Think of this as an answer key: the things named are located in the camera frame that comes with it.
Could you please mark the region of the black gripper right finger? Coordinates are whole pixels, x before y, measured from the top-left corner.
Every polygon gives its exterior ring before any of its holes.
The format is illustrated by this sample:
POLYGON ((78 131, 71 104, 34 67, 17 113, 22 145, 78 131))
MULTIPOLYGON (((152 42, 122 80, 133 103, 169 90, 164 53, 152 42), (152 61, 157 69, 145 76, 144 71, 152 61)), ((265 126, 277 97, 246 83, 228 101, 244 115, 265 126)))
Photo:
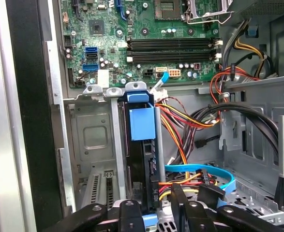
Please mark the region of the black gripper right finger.
POLYGON ((170 203, 179 232, 283 232, 248 211, 224 204, 225 191, 214 185, 200 185, 196 201, 189 201, 178 183, 171 186, 170 203))

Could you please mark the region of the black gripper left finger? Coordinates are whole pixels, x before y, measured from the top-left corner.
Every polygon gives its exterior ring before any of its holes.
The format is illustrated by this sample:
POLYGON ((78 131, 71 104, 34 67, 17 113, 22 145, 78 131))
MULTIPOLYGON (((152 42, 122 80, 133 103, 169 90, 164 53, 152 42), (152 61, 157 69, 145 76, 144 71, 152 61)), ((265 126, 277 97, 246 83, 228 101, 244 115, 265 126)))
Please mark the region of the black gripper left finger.
POLYGON ((120 201, 119 206, 108 208, 99 203, 89 204, 45 232, 141 232, 140 204, 134 200, 120 201))

